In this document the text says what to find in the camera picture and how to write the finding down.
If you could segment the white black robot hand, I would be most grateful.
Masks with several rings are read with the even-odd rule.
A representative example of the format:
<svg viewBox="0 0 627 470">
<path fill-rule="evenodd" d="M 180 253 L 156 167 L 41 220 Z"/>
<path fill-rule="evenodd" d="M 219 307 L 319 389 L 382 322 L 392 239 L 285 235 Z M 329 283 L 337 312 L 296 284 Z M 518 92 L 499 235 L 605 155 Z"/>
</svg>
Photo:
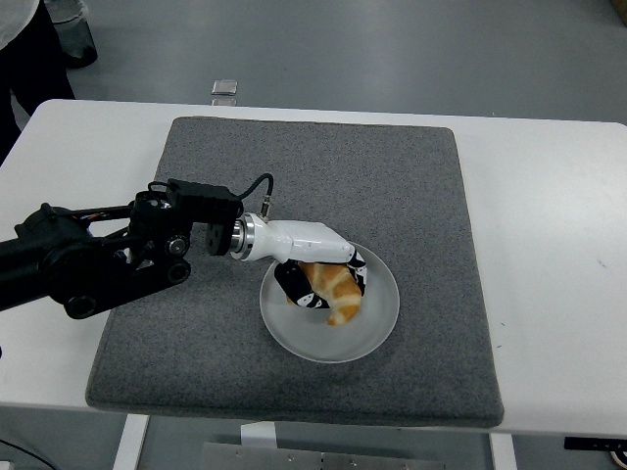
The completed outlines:
<svg viewBox="0 0 627 470">
<path fill-rule="evenodd" d="M 329 324 L 357 314 L 365 291 L 367 267 L 357 248 L 321 222 L 263 221 L 246 214 L 242 259 L 273 258 L 275 280 L 289 303 L 328 308 Z"/>
</svg>

